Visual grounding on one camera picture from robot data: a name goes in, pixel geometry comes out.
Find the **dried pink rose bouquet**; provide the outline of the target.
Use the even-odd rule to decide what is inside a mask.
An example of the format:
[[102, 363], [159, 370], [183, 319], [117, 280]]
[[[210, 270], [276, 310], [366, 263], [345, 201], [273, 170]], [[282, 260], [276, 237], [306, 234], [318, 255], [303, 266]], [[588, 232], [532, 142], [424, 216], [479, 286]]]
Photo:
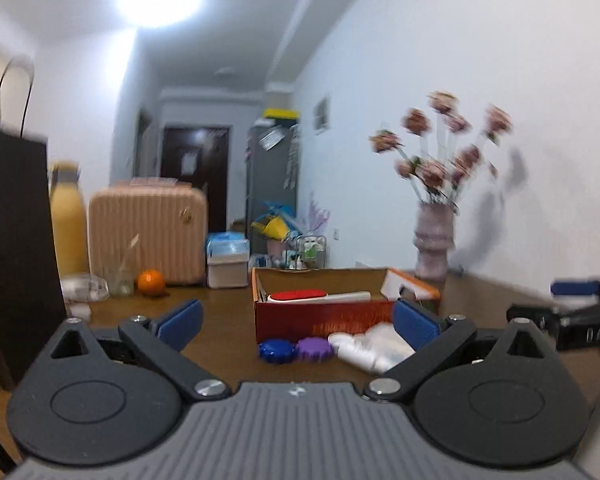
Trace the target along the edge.
[[483, 151], [489, 144], [500, 145], [502, 137], [513, 132], [512, 118], [501, 107], [488, 106], [475, 140], [460, 146], [458, 139], [470, 133], [472, 125], [460, 114], [457, 97], [434, 91], [428, 96], [428, 105], [434, 118], [419, 108], [410, 108], [401, 119], [405, 133], [418, 140], [418, 153], [407, 153], [402, 138], [387, 128], [370, 136], [370, 147], [376, 154], [399, 155], [394, 169], [401, 179], [411, 183], [419, 203], [449, 206], [457, 211], [460, 196], [479, 170], [488, 170], [493, 180], [498, 178], [498, 168]]

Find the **purple plastic gear cap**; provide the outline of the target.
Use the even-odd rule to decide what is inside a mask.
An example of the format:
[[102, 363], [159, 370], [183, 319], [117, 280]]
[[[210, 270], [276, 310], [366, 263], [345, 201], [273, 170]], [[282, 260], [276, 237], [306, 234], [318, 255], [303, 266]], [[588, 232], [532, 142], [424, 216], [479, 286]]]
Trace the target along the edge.
[[335, 353], [334, 347], [325, 338], [306, 337], [296, 344], [297, 359], [306, 362], [325, 362]]

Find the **blue tissue pack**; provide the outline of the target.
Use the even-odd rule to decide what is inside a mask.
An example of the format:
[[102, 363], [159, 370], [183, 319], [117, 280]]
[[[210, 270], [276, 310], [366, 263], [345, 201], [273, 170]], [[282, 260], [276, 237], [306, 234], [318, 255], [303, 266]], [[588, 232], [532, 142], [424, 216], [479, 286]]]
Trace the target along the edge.
[[212, 233], [208, 236], [206, 252], [208, 258], [249, 255], [250, 244], [242, 233]]

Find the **pink textured vase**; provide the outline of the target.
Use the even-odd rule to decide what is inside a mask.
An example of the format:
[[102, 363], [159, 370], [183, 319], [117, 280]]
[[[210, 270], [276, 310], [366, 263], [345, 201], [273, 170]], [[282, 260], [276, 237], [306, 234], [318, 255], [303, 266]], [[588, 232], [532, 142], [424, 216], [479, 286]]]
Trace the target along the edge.
[[414, 229], [417, 249], [415, 275], [441, 282], [448, 273], [449, 252], [454, 249], [454, 210], [450, 205], [421, 203]]

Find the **blue plastic gear cap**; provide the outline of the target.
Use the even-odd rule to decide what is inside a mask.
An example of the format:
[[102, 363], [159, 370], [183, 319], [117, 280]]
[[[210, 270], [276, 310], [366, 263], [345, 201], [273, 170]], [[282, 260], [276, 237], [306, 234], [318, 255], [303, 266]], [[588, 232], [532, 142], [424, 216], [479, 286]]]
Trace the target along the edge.
[[267, 339], [258, 345], [259, 358], [270, 364], [286, 364], [297, 359], [297, 346], [285, 339]]

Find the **orange red cardboard box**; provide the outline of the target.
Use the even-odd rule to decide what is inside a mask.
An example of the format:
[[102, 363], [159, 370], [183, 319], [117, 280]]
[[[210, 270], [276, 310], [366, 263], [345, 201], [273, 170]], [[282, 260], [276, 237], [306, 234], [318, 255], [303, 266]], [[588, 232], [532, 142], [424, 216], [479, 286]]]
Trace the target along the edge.
[[[393, 305], [402, 292], [412, 292], [427, 307], [440, 304], [441, 292], [405, 271], [393, 268], [321, 269], [283, 271], [254, 269], [251, 288], [256, 341], [332, 333], [359, 334], [391, 321]], [[298, 289], [321, 289], [329, 294], [370, 292], [369, 302], [345, 304], [271, 304], [268, 295]]]

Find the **pink ribbed suitcase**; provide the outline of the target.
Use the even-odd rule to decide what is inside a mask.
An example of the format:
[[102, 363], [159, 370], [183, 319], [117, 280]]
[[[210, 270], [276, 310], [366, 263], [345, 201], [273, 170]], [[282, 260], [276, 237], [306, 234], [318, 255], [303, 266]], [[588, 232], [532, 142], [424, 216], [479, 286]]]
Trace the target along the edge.
[[91, 271], [104, 278], [125, 264], [160, 272], [169, 285], [204, 280], [208, 200], [186, 183], [122, 183], [95, 193], [87, 208]]

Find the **black paper bag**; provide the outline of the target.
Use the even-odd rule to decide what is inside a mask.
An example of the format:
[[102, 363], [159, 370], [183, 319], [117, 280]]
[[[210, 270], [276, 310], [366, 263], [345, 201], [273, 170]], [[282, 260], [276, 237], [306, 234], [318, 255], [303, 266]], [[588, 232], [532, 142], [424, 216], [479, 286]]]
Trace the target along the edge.
[[0, 104], [0, 388], [12, 390], [65, 321], [42, 136], [2, 127]]

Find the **white plastic bottle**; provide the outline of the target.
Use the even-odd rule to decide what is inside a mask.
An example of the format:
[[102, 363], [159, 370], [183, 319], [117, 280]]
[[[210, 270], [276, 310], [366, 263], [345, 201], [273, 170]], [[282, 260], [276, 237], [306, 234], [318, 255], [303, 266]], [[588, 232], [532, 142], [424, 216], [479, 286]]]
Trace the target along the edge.
[[384, 374], [415, 353], [390, 323], [379, 323], [362, 334], [333, 333], [327, 338], [335, 356], [370, 374]]

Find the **yellow thermos jug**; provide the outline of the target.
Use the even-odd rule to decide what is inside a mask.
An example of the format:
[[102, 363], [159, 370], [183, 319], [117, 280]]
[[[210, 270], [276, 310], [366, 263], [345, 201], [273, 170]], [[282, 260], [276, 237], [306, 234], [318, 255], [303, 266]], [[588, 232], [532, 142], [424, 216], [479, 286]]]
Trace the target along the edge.
[[86, 210], [75, 162], [54, 162], [50, 170], [50, 213], [61, 278], [88, 271]]

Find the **red white lint brush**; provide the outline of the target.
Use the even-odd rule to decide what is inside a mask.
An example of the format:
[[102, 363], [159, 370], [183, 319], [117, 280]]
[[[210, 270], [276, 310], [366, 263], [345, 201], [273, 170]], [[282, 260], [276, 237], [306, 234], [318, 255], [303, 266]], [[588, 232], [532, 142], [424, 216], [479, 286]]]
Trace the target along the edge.
[[298, 289], [274, 292], [268, 295], [271, 304], [345, 304], [346, 302], [369, 302], [370, 292], [340, 292], [329, 294], [321, 289]]

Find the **dark brown door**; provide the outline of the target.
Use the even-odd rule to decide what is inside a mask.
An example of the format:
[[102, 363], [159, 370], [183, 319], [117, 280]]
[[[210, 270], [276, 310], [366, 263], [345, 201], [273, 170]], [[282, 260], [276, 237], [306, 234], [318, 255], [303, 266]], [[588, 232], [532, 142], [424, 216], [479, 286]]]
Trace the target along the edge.
[[163, 129], [160, 176], [190, 183], [204, 192], [210, 233], [226, 230], [229, 161], [230, 127]]

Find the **clear glass jar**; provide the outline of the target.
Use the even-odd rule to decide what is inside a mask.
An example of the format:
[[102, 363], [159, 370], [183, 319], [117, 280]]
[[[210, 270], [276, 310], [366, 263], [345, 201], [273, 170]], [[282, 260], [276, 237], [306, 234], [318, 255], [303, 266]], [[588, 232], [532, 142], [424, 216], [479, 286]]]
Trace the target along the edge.
[[114, 264], [107, 270], [108, 290], [113, 297], [129, 297], [134, 292], [134, 275], [130, 261], [139, 241], [140, 234], [136, 233], [116, 255]]

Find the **yellow box on fridge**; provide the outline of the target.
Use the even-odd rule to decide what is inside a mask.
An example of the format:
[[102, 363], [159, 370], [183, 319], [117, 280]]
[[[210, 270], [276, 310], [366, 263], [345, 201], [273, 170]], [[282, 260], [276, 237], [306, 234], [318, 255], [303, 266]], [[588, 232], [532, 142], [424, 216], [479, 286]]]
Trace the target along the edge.
[[286, 110], [286, 108], [266, 108], [262, 113], [263, 118], [280, 120], [298, 120], [300, 113], [296, 110]]

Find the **grey refrigerator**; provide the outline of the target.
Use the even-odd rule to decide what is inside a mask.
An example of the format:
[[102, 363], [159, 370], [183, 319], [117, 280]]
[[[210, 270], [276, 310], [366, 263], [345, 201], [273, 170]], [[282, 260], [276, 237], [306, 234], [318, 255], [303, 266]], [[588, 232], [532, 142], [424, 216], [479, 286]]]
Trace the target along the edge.
[[293, 119], [260, 118], [248, 132], [247, 234], [253, 244], [263, 238], [252, 226], [273, 204], [291, 216], [297, 212], [299, 135]]

